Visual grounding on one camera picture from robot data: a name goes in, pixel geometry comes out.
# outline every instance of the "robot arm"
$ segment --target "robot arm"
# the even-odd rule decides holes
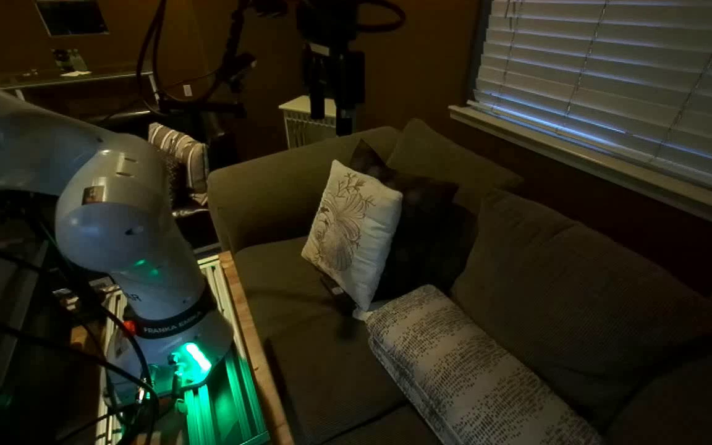
[[[230,349],[198,262],[171,218],[166,163],[143,138],[52,114],[0,91],[0,190],[57,195],[59,252],[109,274],[136,314],[148,366],[195,341],[210,361]],[[138,373],[119,339],[109,361]]]

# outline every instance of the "sofa armrest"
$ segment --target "sofa armrest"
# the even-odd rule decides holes
[[[237,252],[304,235],[331,161],[349,161],[361,138],[388,158],[398,131],[381,126],[213,171],[208,205],[220,245]]]

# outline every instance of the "sofa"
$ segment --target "sofa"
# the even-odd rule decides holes
[[[712,443],[712,294],[524,198],[524,178],[425,121],[279,151],[208,178],[215,235],[240,269],[297,443],[452,443],[435,425],[450,428],[450,413],[430,420],[438,408],[423,410],[418,396],[398,386],[398,378],[415,383],[408,366],[430,356],[403,356],[405,368],[391,373],[388,361],[378,361],[376,324],[356,319],[336,282],[302,257],[331,161],[351,163],[363,143],[396,173],[455,183],[447,218],[423,242],[435,255],[415,257],[433,272],[455,272],[435,289],[480,336],[499,344],[606,443]],[[425,324],[415,326],[420,341],[443,336]],[[480,366],[490,363],[475,366],[470,356],[482,354],[460,354],[477,381],[460,383],[465,388],[445,381],[447,393],[482,386]],[[517,413],[509,398],[492,405]],[[465,443],[492,443],[485,435],[492,420],[482,415],[487,430]]]

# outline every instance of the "window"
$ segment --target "window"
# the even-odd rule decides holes
[[[712,195],[712,0],[494,0],[477,52],[455,116]]]

